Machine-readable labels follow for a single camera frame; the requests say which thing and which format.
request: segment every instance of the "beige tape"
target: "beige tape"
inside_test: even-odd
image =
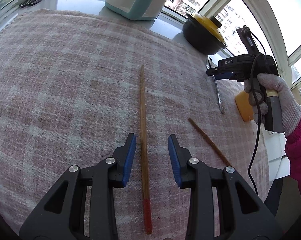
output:
[[[274,89],[266,89],[266,96],[267,97],[278,97],[278,93]]]

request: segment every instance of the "red chopstick tip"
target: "red chopstick tip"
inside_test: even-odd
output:
[[[143,208],[144,208],[144,225],[147,235],[153,233],[152,229],[152,215],[151,215],[151,202],[149,199],[143,199]]]

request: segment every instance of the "fork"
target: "fork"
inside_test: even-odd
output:
[[[209,69],[212,67],[212,58],[211,57],[207,57],[207,60],[206,60],[206,68]],[[221,99],[221,95],[219,93],[219,89],[218,89],[218,85],[217,85],[217,82],[216,82],[216,79],[214,76],[212,76],[213,79],[214,79],[214,82],[215,82],[215,88],[216,88],[216,92],[217,92],[217,99],[218,99],[218,107],[219,107],[219,110],[221,111],[222,114],[225,114],[225,110],[224,110],[224,104],[222,102],[222,99]]]

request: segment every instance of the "checkered fabric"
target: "checkered fabric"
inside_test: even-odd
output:
[[[0,33],[0,213],[19,231],[36,203],[72,164],[96,165],[137,135],[127,187],[114,189],[120,239],[185,238],[189,189],[174,182],[167,141],[207,165],[224,165],[187,121],[191,117],[251,185],[247,167],[257,126],[234,97],[241,84],[206,76],[206,56],[131,21],[46,9],[17,16]],[[143,225],[140,66],[145,65],[153,234]],[[263,138],[252,168],[262,200],[269,187]]]

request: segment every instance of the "finger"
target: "finger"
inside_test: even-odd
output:
[[[265,115],[268,112],[268,106],[266,103],[261,103],[259,105],[260,109],[261,109],[261,115]],[[254,114],[258,114],[258,110],[257,110],[257,106],[253,106],[253,112]]]
[[[257,97],[258,103],[261,103],[261,101],[262,101],[262,99],[263,99],[262,94],[259,93],[259,92],[256,92],[256,97]],[[254,98],[253,92],[250,92],[250,93],[249,93],[249,104],[250,104],[251,106],[255,106],[255,105],[256,105],[256,102],[255,102],[255,98]]]
[[[253,114],[253,118],[255,123],[258,124],[258,114]],[[265,123],[265,117],[262,115],[262,122],[261,123]]]
[[[257,75],[257,79],[263,87],[274,89],[278,92],[287,87],[285,80],[276,75],[260,73]]]
[[[249,93],[251,91],[251,85],[248,79],[244,80],[244,91]]]

